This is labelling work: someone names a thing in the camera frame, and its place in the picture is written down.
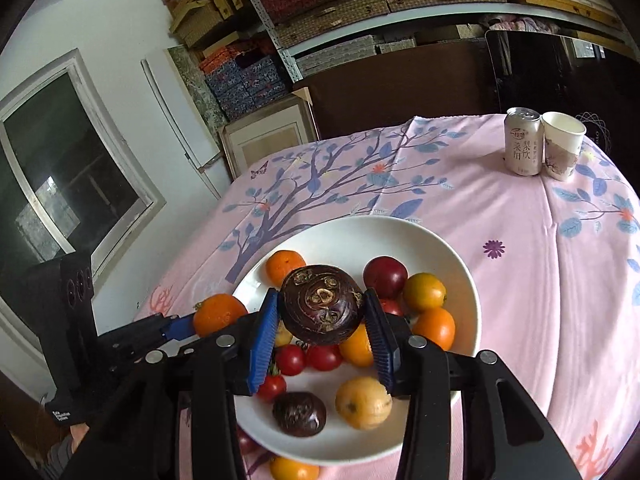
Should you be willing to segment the large orange mandarin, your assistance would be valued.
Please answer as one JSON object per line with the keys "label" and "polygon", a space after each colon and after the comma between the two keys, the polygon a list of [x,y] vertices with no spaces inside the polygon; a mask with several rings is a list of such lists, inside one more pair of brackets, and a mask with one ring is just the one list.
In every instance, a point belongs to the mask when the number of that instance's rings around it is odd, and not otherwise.
{"label": "large orange mandarin", "polygon": [[200,301],[195,306],[193,328],[200,337],[206,337],[231,325],[247,315],[246,307],[229,294],[217,294]]}

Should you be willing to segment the yellow-orange round fruit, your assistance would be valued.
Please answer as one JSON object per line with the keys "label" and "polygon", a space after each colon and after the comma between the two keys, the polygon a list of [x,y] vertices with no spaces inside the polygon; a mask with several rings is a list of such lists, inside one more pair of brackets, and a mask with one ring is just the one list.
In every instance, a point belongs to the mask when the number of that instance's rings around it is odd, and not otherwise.
{"label": "yellow-orange round fruit", "polygon": [[402,298],[411,312],[442,308],[447,297],[444,283],[434,274],[417,273],[406,281]]}

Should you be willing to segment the dark brown water chestnut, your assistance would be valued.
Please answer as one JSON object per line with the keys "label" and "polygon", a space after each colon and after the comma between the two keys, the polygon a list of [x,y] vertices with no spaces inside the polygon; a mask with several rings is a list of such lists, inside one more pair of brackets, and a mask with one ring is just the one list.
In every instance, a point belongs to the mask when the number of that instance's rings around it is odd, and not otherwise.
{"label": "dark brown water chestnut", "polygon": [[303,266],[284,279],[278,312],[286,329],[306,344],[340,344],[363,321],[363,292],[336,266]]}

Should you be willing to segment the dark red plum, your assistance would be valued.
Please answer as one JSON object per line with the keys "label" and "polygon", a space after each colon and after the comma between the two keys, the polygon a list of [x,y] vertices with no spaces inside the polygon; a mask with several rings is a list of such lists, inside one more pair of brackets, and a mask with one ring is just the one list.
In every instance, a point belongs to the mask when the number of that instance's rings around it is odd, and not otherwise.
{"label": "dark red plum", "polygon": [[407,268],[390,256],[370,260],[363,269],[363,283],[372,288],[382,299],[397,298],[408,280]]}

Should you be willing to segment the yellow round fruit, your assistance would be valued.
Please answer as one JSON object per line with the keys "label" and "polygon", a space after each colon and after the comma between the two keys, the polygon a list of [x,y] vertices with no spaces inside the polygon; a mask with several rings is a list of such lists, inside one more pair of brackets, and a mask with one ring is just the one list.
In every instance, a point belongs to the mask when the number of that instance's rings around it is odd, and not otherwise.
{"label": "yellow round fruit", "polygon": [[335,395],[335,409],[348,426],[372,430],[388,419],[393,398],[373,377],[360,376],[343,382]]}

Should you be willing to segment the white round plate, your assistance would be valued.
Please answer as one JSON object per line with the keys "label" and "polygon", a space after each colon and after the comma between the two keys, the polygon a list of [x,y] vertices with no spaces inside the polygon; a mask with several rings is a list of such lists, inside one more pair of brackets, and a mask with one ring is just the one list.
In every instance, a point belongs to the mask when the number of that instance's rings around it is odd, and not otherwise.
{"label": "white round plate", "polygon": [[[480,348],[482,309],[468,265],[449,242],[423,226],[387,217],[349,217],[318,224],[295,234],[273,248],[297,252],[311,266],[335,266],[358,285],[366,265],[376,257],[390,257],[405,266],[409,275],[429,273],[446,288],[442,306],[456,332],[453,352],[472,356]],[[313,437],[286,434],[272,414],[272,404],[259,396],[235,398],[241,428],[274,454],[319,466],[346,466],[379,460],[400,450],[409,403],[393,400],[385,419],[369,430],[350,426],[335,408],[338,389],[352,379],[375,374],[373,356],[366,346],[366,331],[358,328],[340,350],[336,366],[324,370],[326,350],[314,352],[311,364],[286,378],[289,392],[310,392],[326,407],[326,426]]]}

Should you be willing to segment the white framed window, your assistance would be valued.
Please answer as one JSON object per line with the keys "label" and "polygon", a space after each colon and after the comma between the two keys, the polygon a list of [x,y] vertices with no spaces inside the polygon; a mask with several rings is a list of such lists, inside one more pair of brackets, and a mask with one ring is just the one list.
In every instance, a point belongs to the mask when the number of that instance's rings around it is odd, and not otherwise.
{"label": "white framed window", "polygon": [[1,311],[21,319],[18,281],[39,263],[88,252],[102,285],[165,205],[107,111],[78,50],[27,77],[1,100]]}

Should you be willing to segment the pink printed tablecloth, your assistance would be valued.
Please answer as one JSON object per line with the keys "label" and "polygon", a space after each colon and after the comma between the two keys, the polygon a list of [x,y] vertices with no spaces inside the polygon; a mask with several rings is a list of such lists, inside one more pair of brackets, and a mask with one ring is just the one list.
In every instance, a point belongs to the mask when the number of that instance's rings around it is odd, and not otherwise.
{"label": "pink printed tablecloth", "polygon": [[153,289],[143,315],[185,315],[231,292],[282,240],[380,214],[462,257],[494,349],[586,479],[639,421],[639,200],[593,143],[565,182],[503,163],[503,116],[412,118],[273,154],[237,178]]}

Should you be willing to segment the framed picture leaning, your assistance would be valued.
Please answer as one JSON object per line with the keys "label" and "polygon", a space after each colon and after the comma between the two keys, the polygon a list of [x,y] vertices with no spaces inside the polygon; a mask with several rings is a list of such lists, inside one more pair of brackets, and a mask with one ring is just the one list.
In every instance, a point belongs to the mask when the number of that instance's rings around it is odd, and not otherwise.
{"label": "framed picture leaning", "polygon": [[225,125],[220,138],[233,180],[254,162],[319,139],[307,87]]}

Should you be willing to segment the white drink can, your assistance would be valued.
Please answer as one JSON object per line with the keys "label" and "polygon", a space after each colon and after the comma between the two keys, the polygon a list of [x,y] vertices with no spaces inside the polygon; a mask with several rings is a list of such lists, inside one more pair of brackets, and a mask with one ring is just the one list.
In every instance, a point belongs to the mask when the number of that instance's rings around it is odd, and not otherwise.
{"label": "white drink can", "polygon": [[511,107],[504,120],[504,163],[514,174],[533,177],[542,166],[541,116],[526,107]]}

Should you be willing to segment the white paper cup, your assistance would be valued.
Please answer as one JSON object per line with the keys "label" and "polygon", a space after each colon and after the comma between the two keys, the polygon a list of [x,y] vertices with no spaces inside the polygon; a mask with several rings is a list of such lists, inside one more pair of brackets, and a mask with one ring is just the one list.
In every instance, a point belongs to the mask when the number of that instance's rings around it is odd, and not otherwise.
{"label": "white paper cup", "polygon": [[547,112],[541,115],[544,127],[544,168],[555,180],[568,180],[577,165],[586,135],[586,126],[573,116]]}

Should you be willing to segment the black glass cabinet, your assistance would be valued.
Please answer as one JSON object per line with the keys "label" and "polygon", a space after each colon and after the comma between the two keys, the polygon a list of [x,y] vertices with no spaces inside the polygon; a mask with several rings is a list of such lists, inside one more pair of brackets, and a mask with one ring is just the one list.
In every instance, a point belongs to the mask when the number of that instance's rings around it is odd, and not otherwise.
{"label": "black glass cabinet", "polygon": [[486,32],[498,99],[581,120],[598,148],[639,179],[639,62],[598,44],[542,32]]}

